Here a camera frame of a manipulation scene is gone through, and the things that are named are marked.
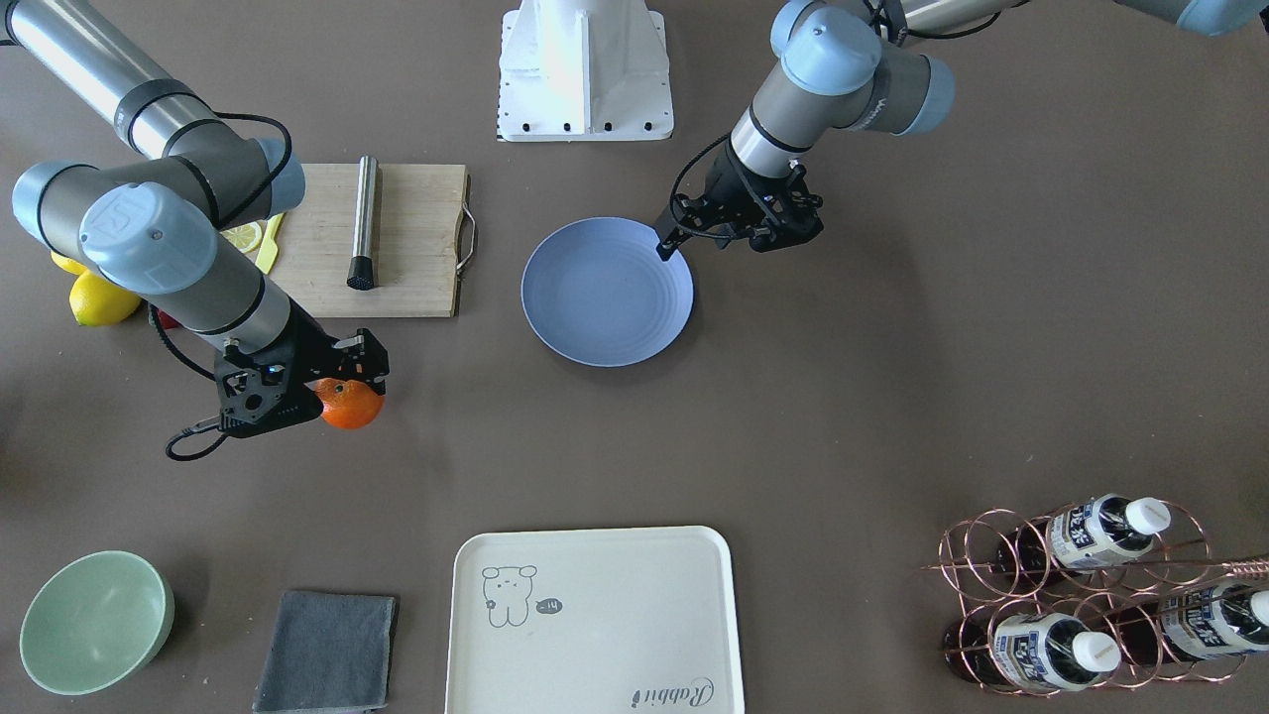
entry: wooden cutting board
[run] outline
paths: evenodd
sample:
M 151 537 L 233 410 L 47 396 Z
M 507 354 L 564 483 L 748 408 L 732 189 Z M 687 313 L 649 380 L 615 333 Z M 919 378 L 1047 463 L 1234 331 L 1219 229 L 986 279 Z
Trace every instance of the wooden cutting board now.
M 357 164 L 305 164 L 269 275 L 315 317 L 450 317 L 467 166 L 379 164 L 374 289 L 348 287 Z

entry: bear drawing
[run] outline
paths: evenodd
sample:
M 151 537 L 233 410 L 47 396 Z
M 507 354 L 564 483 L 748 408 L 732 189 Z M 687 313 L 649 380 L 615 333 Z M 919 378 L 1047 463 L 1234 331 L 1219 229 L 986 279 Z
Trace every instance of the bear drawing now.
M 489 624 L 495 628 L 519 628 L 529 619 L 529 595 L 533 594 L 533 566 L 485 568 L 485 607 Z

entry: white bottle cap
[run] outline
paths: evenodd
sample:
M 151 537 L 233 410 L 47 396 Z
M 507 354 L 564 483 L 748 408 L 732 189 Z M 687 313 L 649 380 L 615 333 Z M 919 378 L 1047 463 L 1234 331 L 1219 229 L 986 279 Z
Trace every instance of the white bottle cap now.
M 1269 590 L 1251 594 L 1251 616 L 1269 625 Z
M 1090 672 L 1114 672 L 1122 661 L 1119 643 L 1105 633 L 1080 633 L 1071 640 L 1075 662 Z
M 1173 524 L 1173 514 L 1157 498 L 1138 498 L 1124 509 L 1128 525 L 1143 535 L 1155 535 Z

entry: green bowl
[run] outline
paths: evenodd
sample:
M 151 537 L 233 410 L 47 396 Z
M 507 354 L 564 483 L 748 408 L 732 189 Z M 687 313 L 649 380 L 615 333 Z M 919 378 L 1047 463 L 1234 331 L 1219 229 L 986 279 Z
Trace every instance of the green bowl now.
M 141 557 L 85 555 L 36 594 L 22 621 L 22 665 L 53 694 L 100 691 L 159 653 L 174 610 L 168 582 Z

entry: bottle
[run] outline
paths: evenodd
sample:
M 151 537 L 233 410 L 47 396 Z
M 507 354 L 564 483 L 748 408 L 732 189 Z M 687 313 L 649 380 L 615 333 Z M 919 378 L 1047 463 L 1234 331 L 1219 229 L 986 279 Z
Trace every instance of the bottle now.
M 1269 590 L 1239 581 L 1147 602 L 1122 613 L 1118 620 L 1128 657 L 1142 667 L 1269 652 Z M 1151 621 L 1166 644 L 1161 657 Z
M 971 682 L 1029 694 L 1080 691 L 1105 681 L 1119 667 L 1119 644 L 1080 620 L 1061 614 L 1013 615 L 987 633 L 981 625 L 953 625 L 943 635 L 952 671 Z
M 1086 573 L 1141 558 L 1154 548 L 1155 534 L 1171 523 L 1171 512 L 1157 498 L 1128 501 L 1108 493 L 1058 514 L 1044 526 L 1019 529 L 1009 536 L 1018 557 L 1001 544 L 994 567 L 1019 573 L 1025 585 L 1047 587 L 1061 582 L 1060 569 Z M 1047 549 L 1037 531 L 1044 534 Z M 1046 566 L 1047 578 L 1042 576 Z

